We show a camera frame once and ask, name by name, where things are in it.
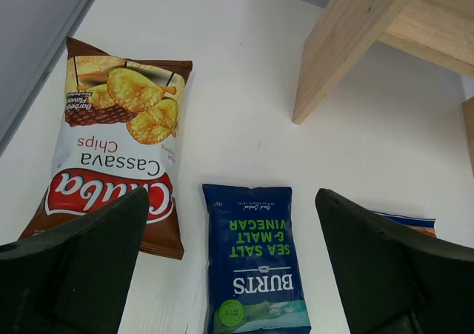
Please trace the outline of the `wooden two-tier shelf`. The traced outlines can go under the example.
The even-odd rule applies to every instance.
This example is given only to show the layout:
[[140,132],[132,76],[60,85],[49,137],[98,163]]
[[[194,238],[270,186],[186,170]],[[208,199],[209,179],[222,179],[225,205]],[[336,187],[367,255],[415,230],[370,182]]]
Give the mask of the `wooden two-tier shelf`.
[[473,207],[473,0],[330,0],[306,38],[293,122],[376,207]]

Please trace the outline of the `blue Burts sea salt bag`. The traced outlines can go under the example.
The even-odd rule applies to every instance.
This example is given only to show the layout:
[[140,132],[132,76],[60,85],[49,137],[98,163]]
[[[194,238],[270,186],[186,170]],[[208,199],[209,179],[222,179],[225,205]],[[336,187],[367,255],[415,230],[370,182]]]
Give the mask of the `blue Burts sea salt bag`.
[[203,184],[208,333],[309,333],[291,187]]

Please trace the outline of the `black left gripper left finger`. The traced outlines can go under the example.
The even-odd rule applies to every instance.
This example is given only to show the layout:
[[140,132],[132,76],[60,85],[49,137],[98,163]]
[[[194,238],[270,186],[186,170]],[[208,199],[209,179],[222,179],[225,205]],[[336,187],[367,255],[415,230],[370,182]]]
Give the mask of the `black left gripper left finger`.
[[117,333],[148,215],[138,188],[1,246],[2,333]]

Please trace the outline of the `brown Chuba cassava chips bag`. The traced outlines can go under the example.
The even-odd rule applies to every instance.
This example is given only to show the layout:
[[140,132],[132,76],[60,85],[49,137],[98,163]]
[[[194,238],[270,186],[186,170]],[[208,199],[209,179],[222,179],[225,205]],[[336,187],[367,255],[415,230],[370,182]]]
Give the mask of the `brown Chuba cassava chips bag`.
[[140,249],[182,259],[174,195],[177,132],[191,61],[132,60],[68,38],[64,113],[51,180],[25,238],[134,189],[149,196]]

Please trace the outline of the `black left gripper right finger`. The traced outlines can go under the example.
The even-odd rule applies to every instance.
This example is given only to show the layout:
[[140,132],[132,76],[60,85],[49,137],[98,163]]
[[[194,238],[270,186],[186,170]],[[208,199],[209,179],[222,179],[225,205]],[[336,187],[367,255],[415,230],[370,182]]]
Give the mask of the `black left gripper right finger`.
[[473,249],[332,190],[320,189],[315,204],[350,332],[473,332]]

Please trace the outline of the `grey aluminium frame post left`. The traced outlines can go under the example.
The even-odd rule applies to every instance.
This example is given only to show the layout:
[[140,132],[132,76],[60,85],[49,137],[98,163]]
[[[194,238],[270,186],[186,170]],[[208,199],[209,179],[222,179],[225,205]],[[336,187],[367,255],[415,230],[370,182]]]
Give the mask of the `grey aluminium frame post left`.
[[94,0],[1,0],[1,148],[5,149]]

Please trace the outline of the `blue Burts spicy chilli bag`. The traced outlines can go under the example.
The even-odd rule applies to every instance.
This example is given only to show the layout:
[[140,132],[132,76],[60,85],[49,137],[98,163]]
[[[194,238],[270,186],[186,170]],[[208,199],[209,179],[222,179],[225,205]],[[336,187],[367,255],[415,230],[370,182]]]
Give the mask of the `blue Burts spicy chilli bag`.
[[373,210],[373,213],[383,216],[391,221],[395,221],[399,224],[403,224],[425,235],[436,238],[434,218],[416,218],[410,216],[401,216],[396,214],[383,213],[375,210]]

